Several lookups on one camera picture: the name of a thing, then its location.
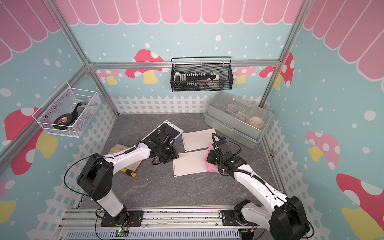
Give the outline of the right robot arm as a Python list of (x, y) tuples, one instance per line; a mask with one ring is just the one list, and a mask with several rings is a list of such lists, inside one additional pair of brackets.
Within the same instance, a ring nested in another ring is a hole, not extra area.
[(310, 239), (314, 235), (315, 229), (300, 199), (288, 197), (268, 184), (239, 152), (232, 153), (225, 137), (213, 134), (212, 139), (208, 163), (213, 164), (220, 175), (246, 187), (262, 204), (257, 206), (248, 200), (237, 204), (235, 218), (240, 225), (257, 224), (268, 229), (275, 240)]

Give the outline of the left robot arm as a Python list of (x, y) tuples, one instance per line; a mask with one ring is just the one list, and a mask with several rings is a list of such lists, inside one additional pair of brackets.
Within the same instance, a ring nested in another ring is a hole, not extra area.
[(148, 158), (157, 158), (160, 164), (177, 159), (179, 156), (173, 146), (174, 142), (173, 136), (159, 132), (115, 154), (94, 154), (88, 158), (78, 176), (77, 184), (106, 211), (116, 226), (122, 227), (130, 222), (131, 217), (112, 190), (113, 176), (125, 167)]

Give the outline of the pink cleaning cloth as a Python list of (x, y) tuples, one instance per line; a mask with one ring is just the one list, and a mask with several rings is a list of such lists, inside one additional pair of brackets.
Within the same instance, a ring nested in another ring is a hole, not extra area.
[(209, 143), (208, 153), (204, 157), (204, 163), (206, 165), (206, 168), (207, 168), (208, 172), (218, 173), (217, 165), (214, 165), (214, 164), (211, 164), (211, 163), (208, 162), (208, 158), (209, 158), (210, 152), (213, 151), (213, 150), (214, 150), (213, 144)]

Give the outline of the blue framed drawing tablet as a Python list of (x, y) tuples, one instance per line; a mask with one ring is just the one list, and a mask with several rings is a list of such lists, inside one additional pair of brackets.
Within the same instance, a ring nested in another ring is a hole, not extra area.
[(142, 141), (153, 138), (156, 134), (160, 132), (165, 132), (166, 134), (172, 136), (175, 140), (182, 135), (184, 132), (182, 129), (172, 124), (170, 121), (166, 120), (160, 124), (155, 130), (150, 132), (145, 136)]

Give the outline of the white drawing tablet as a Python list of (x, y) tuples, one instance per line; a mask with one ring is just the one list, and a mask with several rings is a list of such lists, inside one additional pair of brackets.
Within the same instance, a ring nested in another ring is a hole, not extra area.
[(208, 148), (209, 144), (213, 143), (213, 133), (216, 133), (215, 129), (183, 133), (182, 139), (185, 152), (197, 151)]
[(174, 177), (207, 172), (204, 162), (207, 154), (208, 149), (179, 154), (179, 158), (173, 160)]

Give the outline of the white drawing tablet front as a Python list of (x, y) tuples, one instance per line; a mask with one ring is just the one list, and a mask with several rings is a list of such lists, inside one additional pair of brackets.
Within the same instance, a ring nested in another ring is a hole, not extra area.
[(197, 151), (208, 148), (209, 144), (213, 143), (213, 133), (216, 133), (215, 129), (183, 133), (182, 139), (185, 152)]

